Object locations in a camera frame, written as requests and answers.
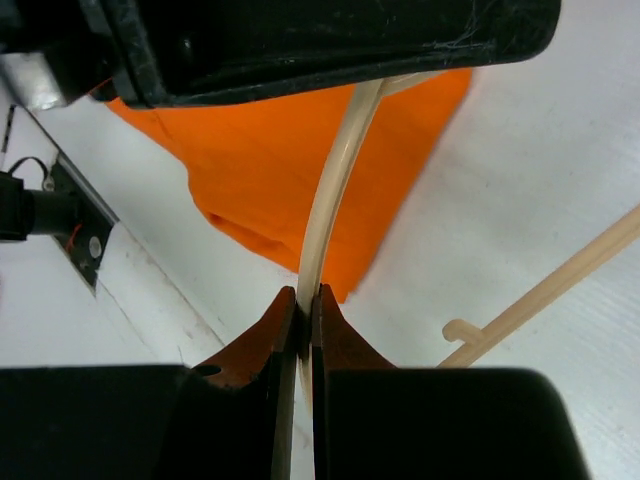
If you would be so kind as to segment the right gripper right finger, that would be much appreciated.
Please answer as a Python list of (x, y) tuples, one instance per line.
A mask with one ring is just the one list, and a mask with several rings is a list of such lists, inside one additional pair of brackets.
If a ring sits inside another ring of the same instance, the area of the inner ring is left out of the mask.
[(394, 365), (344, 318), (330, 286), (323, 285), (311, 310), (312, 418), (317, 479), (355, 479), (367, 450), (379, 439), (365, 426), (365, 398), (375, 373)]

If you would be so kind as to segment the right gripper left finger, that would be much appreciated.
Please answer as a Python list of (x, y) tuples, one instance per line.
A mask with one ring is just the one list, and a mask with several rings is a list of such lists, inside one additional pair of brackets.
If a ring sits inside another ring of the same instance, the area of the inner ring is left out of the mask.
[(193, 368), (212, 387), (216, 457), (233, 479), (288, 479), (296, 375), (295, 290), (282, 288), (262, 317)]

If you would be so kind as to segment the beige wooden hanger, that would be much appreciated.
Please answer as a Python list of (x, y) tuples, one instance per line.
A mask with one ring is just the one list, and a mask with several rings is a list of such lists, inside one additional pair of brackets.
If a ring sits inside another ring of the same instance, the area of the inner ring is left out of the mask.
[[(312, 412), (311, 310), (349, 178), (381, 101), (440, 74), (359, 83), (324, 165), (299, 262), (301, 382)], [(338, 305), (392, 369), (355, 479), (588, 479), (578, 397), (637, 404), (639, 314), (595, 287), (639, 273), (638, 95), (480, 72), (358, 288)]]

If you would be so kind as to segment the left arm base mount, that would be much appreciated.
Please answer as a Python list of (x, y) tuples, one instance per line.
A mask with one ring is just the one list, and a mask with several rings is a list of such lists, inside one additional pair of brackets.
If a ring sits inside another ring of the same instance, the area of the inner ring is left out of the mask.
[[(43, 171), (38, 189), (26, 188), (24, 180), (16, 176), (27, 161), (34, 161)], [(1, 174), (1, 241), (52, 238), (92, 291), (118, 222), (115, 213), (63, 153), (51, 166), (36, 157), (21, 158)]]

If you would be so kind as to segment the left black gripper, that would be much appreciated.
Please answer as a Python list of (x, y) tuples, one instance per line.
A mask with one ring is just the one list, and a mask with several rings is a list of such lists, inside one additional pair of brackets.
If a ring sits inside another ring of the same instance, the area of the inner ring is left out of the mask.
[(525, 61), (557, 23), (530, 0), (5, 1), (1, 77), (27, 108), (230, 105)]

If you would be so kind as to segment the orange trousers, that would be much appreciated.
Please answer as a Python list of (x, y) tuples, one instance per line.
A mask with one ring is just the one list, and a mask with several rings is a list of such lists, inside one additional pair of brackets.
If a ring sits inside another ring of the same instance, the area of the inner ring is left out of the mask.
[[(400, 207), (471, 86), (446, 72), (384, 98), (355, 162), (322, 280), (345, 301), (369, 271)], [(246, 249), (297, 271), (313, 197), (349, 86), (206, 108), (111, 112), (183, 163), (201, 214)]]

